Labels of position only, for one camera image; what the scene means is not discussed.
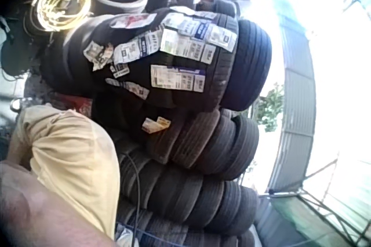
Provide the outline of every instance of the sticker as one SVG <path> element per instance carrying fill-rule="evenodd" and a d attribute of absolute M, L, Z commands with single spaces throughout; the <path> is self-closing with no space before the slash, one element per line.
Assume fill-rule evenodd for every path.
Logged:
<path fill-rule="evenodd" d="M 215 54 L 216 47 L 210 44 L 206 44 L 201 57 L 201 62 L 211 64 Z"/>
<path fill-rule="evenodd" d="M 210 12 L 210 11 L 196 11 L 194 15 L 212 20 L 217 16 L 217 13 Z"/>
<path fill-rule="evenodd" d="M 159 122 L 156 122 L 150 118 L 146 118 L 141 126 L 142 130 L 145 131 L 148 134 L 160 132 L 162 130 L 165 130 L 166 126 L 160 124 Z"/>
<path fill-rule="evenodd" d="M 160 50 L 162 29 L 145 32 L 134 40 L 120 44 L 114 51 L 114 63 L 130 63 Z"/>
<path fill-rule="evenodd" d="M 161 24 L 165 25 L 169 28 L 176 28 L 180 26 L 180 24 L 184 21 L 184 15 L 181 13 L 169 13 L 166 17 L 162 20 Z"/>
<path fill-rule="evenodd" d="M 100 46 L 92 41 L 83 51 L 83 55 L 93 63 L 93 71 L 102 69 L 107 63 L 112 62 L 114 47 L 108 44 L 107 47 Z"/>
<path fill-rule="evenodd" d="M 180 12 L 180 13 L 184 13 L 186 15 L 189 15 L 189 16 L 192 16 L 195 14 L 195 11 L 186 7 L 186 6 L 171 6 L 170 9 L 176 11 L 176 12 Z"/>
<path fill-rule="evenodd" d="M 172 123 L 170 120 L 162 117 L 157 118 L 157 122 L 161 124 L 162 126 L 165 126 L 166 128 L 170 127 L 170 124 Z"/>
<path fill-rule="evenodd" d="M 208 36 L 208 42 L 216 46 L 222 47 L 225 50 L 232 52 L 237 40 L 237 34 L 225 28 L 212 25 L 212 30 Z"/>
<path fill-rule="evenodd" d="M 141 28 L 153 22 L 156 18 L 154 14 L 123 14 L 115 18 L 111 28 Z"/>
<path fill-rule="evenodd" d="M 129 69 L 128 65 L 125 64 L 125 63 L 119 63 L 119 64 L 116 64 L 116 65 L 111 65 L 110 70 L 111 70 L 111 72 L 113 73 L 113 75 L 116 79 L 130 73 L 130 69 Z"/>
<path fill-rule="evenodd" d="M 205 73 L 202 70 L 151 65 L 151 84 L 154 88 L 203 92 Z"/>

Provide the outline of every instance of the cable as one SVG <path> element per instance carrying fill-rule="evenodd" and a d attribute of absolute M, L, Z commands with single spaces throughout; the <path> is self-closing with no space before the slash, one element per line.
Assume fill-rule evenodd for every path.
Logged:
<path fill-rule="evenodd" d="M 134 247 L 135 239 L 136 239 L 136 232 L 137 232 L 137 227 L 138 227 L 139 209 L 140 209 L 140 180 L 139 180 L 139 171 L 138 171 L 137 166 L 135 165 L 134 160 L 130 157 L 129 154 L 125 156 L 129 158 L 129 161 L 133 165 L 135 175 L 137 177 L 138 199 L 137 199 L 137 207 L 136 207 L 136 214 L 135 214 L 135 219 L 134 219 L 134 229 L 133 229 L 133 239 L 132 239 L 132 247 Z"/>
<path fill-rule="evenodd" d="M 38 23 L 43 28 L 43 31 L 63 31 L 69 30 L 78 26 L 90 13 L 92 0 L 77 0 L 80 10 L 76 14 L 66 14 L 66 8 L 72 0 L 35 0 L 36 14 Z M 31 24 L 36 29 L 40 29 L 32 21 L 32 12 L 30 12 Z"/>

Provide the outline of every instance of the tire pile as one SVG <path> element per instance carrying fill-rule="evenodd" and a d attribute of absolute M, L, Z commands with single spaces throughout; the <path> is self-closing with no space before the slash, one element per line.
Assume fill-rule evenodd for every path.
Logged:
<path fill-rule="evenodd" d="M 258 98 L 272 47 L 254 22 L 213 12 L 220 1 L 229 0 L 97 16 L 57 37 L 42 60 L 55 91 L 93 99 L 92 119 L 120 162 L 117 220 L 133 226 L 139 205 L 141 246 L 253 246 L 258 198 L 233 180 L 259 130 L 232 114 Z"/>

